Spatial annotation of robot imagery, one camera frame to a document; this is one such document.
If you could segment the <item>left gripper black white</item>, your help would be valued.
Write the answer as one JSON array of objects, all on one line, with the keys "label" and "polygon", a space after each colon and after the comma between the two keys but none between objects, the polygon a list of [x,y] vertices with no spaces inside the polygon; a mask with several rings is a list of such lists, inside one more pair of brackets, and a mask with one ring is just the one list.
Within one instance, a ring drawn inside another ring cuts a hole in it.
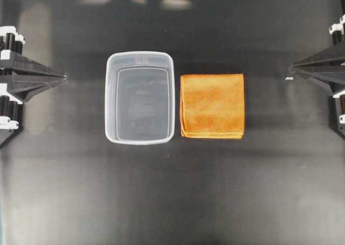
[{"label": "left gripper black white", "polygon": [[[67,82],[66,74],[21,55],[24,44],[15,26],[1,27],[1,147],[22,131],[23,102]],[[36,75],[14,73],[8,60],[15,72]]]}]

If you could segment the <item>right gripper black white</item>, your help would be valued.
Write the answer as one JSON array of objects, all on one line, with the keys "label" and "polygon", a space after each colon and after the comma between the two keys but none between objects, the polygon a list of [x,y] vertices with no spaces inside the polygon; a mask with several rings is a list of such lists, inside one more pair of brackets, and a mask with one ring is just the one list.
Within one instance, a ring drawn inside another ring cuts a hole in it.
[{"label": "right gripper black white", "polygon": [[344,21],[330,27],[334,46],[290,66],[290,72],[323,88],[335,103],[337,131],[344,138]]}]

